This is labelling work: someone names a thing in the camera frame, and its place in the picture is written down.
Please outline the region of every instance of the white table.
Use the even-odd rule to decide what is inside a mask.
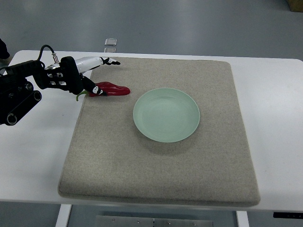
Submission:
[[[39,51],[20,51],[11,65],[35,60]],[[303,211],[303,62],[209,56],[97,52],[57,52],[75,59],[113,56],[227,61],[232,66],[242,117],[261,195],[251,208],[186,209]],[[44,51],[41,61],[53,63]],[[0,125],[0,201],[96,204],[121,203],[62,198],[57,193],[62,166],[84,96],[40,90],[42,100],[15,126]]]

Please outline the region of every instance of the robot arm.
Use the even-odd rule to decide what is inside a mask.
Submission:
[[[40,59],[46,46],[52,50],[55,63],[45,68]],[[53,49],[45,45],[37,60],[6,67],[7,75],[0,75],[0,124],[15,125],[42,99],[41,93],[35,91],[34,86],[27,81],[28,76],[33,76],[41,89],[58,88],[75,95],[87,90],[106,96],[93,81],[83,76],[84,72],[104,64],[120,63],[104,57],[85,57],[78,60],[64,57],[59,62]]]

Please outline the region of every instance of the gray floor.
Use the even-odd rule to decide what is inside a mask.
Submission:
[[[117,52],[125,53],[303,60],[303,13],[291,12],[286,0],[3,0],[0,22],[12,55],[43,44],[55,51],[103,52],[105,39],[116,38]],[[1,212],[16,214],[11,224],[1,216],[0,227],[54,226],[26,225],[53,220],[59,210],[45,204],[48,212],[41,214],[37,206],[0,203]]]

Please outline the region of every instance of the black cable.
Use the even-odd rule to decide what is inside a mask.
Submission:
[[[53,48],[52,48],[52,47],[50,47],[49,45],[43,45],[43,46],[41,47],[40,54],[39,54],[39,57],[38,57],[38,59],[37,59],[38,61],[41,59],[43,49],[46,48],[46,47],[48,47],[48,48],[52,51],[52,53],[55,53],[55,51],[53,51]]]

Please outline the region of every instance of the green pepper stem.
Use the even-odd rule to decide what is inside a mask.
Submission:
[[[83,95],[83,94],[88,94],[89,92],[87,91],[87,90],[84,90],[84,91],[82,91],[81,93],[79,93],[79,94],[77,94],[77,96],[76,96],[76,101],[79,101],[79,99],[78,99],[78,97],[80,96],[80,95]]]

